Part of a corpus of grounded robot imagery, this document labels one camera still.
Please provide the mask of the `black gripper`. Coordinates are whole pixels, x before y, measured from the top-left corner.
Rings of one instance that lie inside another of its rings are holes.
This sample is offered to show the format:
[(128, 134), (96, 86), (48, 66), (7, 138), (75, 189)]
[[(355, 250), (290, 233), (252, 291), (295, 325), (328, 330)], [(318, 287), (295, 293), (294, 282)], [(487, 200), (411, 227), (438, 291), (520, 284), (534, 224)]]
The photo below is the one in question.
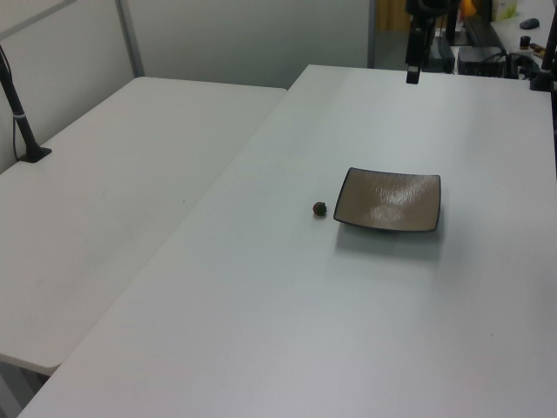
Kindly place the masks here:
[[(412, 28), (406, 48), (406, 82), (419, 82), (421, 65), (427, 65), (436, 31), (436, 17), (451, 13), (460, 5), (460, 0), (406, 0), (406, 12), (415, 18), (424, 19), (420, 28)], [(421, 32), (423, 54), (421, 60)]]

